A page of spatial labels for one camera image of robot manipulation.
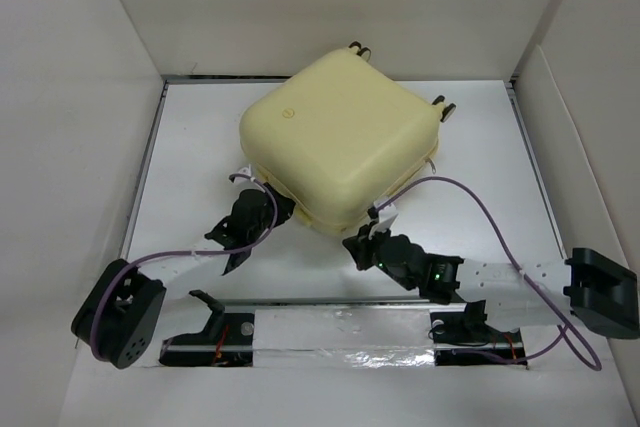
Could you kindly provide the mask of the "yellow suitcase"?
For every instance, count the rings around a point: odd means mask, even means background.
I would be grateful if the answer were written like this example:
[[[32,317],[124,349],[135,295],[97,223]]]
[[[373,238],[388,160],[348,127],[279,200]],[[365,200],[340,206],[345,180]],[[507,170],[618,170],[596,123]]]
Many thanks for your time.
[[[374,68],[357,41],[329,52],[260,98],[239,123],[262,181],[309,226],[342,234],[433,159],[456,109],[427,101]]]

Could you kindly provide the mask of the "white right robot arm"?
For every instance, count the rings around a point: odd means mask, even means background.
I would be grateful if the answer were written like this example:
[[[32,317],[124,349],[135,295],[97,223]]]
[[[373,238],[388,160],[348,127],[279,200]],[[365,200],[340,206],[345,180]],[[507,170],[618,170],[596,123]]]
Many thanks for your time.
[[[483,305],[462,315],[474,340],[496,330],[572,322],[605,338],[639,337],[638,278],[589,248],[566,260],[514,266],[427,253],[405,235],[362,226],[342,242],[358,270],[372,267],[431,303]]]

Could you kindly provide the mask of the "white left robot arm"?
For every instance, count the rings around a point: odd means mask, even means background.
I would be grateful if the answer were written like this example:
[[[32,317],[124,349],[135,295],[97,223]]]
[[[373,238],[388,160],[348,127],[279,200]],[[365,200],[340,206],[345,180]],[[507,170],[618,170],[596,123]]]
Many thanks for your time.
[[[150,346],[163,302],[180,298],[208,275],[226,275],[251,256],[272,230],[287,222],[294,200],[268,184],[245,189],[204,238],[218,250],[158,252],[136,261],[109,263],[71,323],[71,332],[99,361],[118,369],[136,362]]]

